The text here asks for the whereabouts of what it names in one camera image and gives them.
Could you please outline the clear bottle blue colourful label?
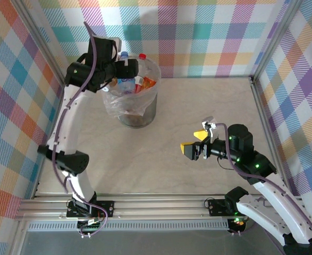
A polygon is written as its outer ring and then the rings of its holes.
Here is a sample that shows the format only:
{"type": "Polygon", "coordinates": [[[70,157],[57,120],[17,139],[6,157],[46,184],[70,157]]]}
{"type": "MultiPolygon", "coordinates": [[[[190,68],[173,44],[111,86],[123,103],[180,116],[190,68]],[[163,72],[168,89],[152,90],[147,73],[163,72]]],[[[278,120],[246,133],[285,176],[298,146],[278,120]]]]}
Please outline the clear bottle blue colourful label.
{"type": "Polygon", "coordinates": [[[135,78],[124,77],[124,71],[127,66],[124,66],[124,60],[129,58],[128,52],[121,52],[119,61],[116,62],[116,77],[118,88],[123,94],[134,94],[135,93],[135,78]]]}

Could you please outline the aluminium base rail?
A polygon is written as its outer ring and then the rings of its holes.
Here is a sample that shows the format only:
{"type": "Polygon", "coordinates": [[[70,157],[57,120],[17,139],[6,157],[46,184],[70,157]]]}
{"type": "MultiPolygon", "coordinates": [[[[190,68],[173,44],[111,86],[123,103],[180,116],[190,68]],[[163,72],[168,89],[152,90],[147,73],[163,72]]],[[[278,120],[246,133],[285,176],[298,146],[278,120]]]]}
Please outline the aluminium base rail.
{"type": "MultiPolygon", "coordinates": [[[[102,194],[98,200],[114,201],[111,220],[186,220],[209,219],[204,201],[222,199],[211,194],[102,194]]],[[[70,194],[39,193],[22,200],[16,220],[66,220],[70,194]]]]}

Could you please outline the metal mesh waste bin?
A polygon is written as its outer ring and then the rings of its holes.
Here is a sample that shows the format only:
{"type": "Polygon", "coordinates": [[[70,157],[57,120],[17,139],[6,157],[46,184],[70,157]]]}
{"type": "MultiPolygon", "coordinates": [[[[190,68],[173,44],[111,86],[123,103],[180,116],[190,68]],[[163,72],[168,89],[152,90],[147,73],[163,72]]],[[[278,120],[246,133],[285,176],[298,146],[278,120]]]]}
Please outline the metal mesh waste bin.
{"type": "MultiPolygon", "coordinates": [[[[110,85],[114,86],[116,82],[111,82],[110,85]]],[[[156,106],[157,106],[157,97],[156,102],[151,105],[150,111],[147,112],[147,115],[142,116],[134,116],[134,115],[125,115],[121,117],[117,117],[119,121],[130,128],[143,128],[149,125],[155,118],[156,115],[156,106]]]]}

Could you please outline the aluminium table side rail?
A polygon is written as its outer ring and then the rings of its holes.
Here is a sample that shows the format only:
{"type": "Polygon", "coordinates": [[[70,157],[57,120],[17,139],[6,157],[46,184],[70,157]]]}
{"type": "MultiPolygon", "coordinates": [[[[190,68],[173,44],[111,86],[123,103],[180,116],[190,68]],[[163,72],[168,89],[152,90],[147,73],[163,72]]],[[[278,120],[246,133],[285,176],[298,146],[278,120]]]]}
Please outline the aluminium table side rail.
{"type": "Polygon", "coordinates": [[[259,91],[256,86],[256,82],[254,81],[253,77],[249,77],[250,87],[251,91],[255,100],[255,104],[259,113],[260,121],[262,123],[266,141],[268,143],[269,151],[271,153],[271,156],[273,158],[273,164],[277,168],[277,171],[279,172],[281,179],[283,180],[284,184],[288,187],[288,189],[291,191],[289,180],[285,174],[283,164],[281,161],[281,157],[279,155],[279,151],[276,147],[275,140],[272,134],[271,126],[269,124],[269,121],[267,119],[266,113],[265,113],[265,107],[262,103],[262,100],[260,98],[259,91]]]}
{"type": "MultiPolygon", "coordinates": [[[[62,101],[63,101],[64,87],[65,87],[65,84],[62,84],[60,89],[58,90],[58,97],[57,97],[56,101],[54,102],[55,112],[54,112],[54,116],[53,116],[53,119],[52,119],[52,124],[51,124],[50,129],[49,129],[49,133],[47,135],[47,138],[46,138],[45,142],[47,142],[50,139],[50,137],[53,134],[54,128],[57,126],[57,119],[58,119],[58,115],[59,115],[60,108],[61,108],[62,101]]],[[[31,198],[32,199],[36,196],[36,193],[37,193],[37,191],[39,189],[40,178],[41,178],[41,174],[43,172],[44,161],[46,159],[46,156],[44,156],[43,154],[38,154],[38,159],[39,159],[40,165],[39,165],[39,169],[38,169],[38,172],[37,172],[37,175],[36,175],[36,180],[34,182],[34,189],[32,190],[32,194],[31,194],[31,198]]],[[[56,174],[57,180],[61,181],[61,187],[63,188],[63,192],[67,193],[68,189],[66,187],[66,183],[62,179],[62,176],[59,175],[57,170],[55,170],[54,173],[56,174]]]]}

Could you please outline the aluminium frame post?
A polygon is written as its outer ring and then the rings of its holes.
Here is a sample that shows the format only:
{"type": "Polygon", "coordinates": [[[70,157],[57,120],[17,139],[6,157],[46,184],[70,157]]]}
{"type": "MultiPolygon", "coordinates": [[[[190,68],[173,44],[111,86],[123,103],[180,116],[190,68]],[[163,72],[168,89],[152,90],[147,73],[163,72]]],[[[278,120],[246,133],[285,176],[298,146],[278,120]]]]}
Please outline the aluminium frame post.
{"type": "Polygon", "coordinates": [[[69,63],[38,0],[10,0],[57,80],[63,84],[69,63]]]}
{"type": "Polygon", "coordinates": [[[251,80],[253,82],[256,82],[259,80],[261,74],[265,71],[265,68],[267,67],[270,58],[273,56],[277,46],[281,42],[285,32],[289,28],[290,23],[292,22],[295,14],[297,13],[299,7],[303,3],[304,0],[289,0],[289,2],[286,5],[286,8],[284,12],[279,12],[277,17],[281,15],[281,19],[279,23],[276,25],[273,32],[269,32],[271,34],[270,41],[266,44],[266,48],[259,59],[258,63],[255,65],[254,73],[250,76],[251,80]]]}

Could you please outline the wired controller board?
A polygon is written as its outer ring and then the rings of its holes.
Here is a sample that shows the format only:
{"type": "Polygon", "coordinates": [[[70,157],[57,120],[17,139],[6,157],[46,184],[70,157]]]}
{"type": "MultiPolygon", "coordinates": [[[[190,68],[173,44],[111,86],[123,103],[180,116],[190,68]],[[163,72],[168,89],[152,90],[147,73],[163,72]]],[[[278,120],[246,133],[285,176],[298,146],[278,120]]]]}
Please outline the wired controller board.
{"type": "Polygon", "coordinates": [[[79,220],[77,221],[77,231],[81,238],[91,238],[96,234],[106,223],[106,220],[93,218],[90,220],[79,220]]]}
{"type": "Polygon", "coordinates": [[[233,218],[227,220],[228,232],[232,235],[240,236],[242,232],[244,232],[247,228],[247,222],[249,218],[233,218]]]}

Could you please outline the clear plastic bin liner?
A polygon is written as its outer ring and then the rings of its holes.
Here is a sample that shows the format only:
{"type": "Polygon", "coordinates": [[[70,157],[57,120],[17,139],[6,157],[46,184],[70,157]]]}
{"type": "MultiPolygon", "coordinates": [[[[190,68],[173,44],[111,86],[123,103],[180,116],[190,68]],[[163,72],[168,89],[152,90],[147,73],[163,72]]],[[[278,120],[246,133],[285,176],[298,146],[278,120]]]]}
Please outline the clear plastic bin liner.
{"type": "MultiPolygon", "coordinates": [[[[136,55],[130,58],[138,60],[136,55]]],[[[102,98],[109,115],[121,117],[125,115],[146,116],[150,111],[151,105],[156,102],[158,89],[161,83],[161,70],[157,63],[147,57],[146,60],[147,74],[146,77],[156,81],[156,84],[149,88],[143,89],[139,93],[123,94],[118,88],[116,82],[114,86],[109,85],[107,89],[102,90],[102,98]]]]}

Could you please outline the clear bottle red green label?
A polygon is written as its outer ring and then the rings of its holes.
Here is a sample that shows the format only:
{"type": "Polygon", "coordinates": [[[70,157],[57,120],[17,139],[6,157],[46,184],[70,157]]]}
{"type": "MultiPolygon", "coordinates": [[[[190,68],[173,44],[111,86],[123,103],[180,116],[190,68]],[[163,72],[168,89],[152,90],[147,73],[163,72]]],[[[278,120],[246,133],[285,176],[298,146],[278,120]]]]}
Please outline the clear bottle red green label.
{"type": "Polygon", "coordinates": [[[145,54],[139,54],[138,56],[138,74],[135,77],[135,93],[139,93],[142,90],[142,84],[144,82],[144,79],[147,74],[147,66],[146,66],[146,55],[145,54]]]}

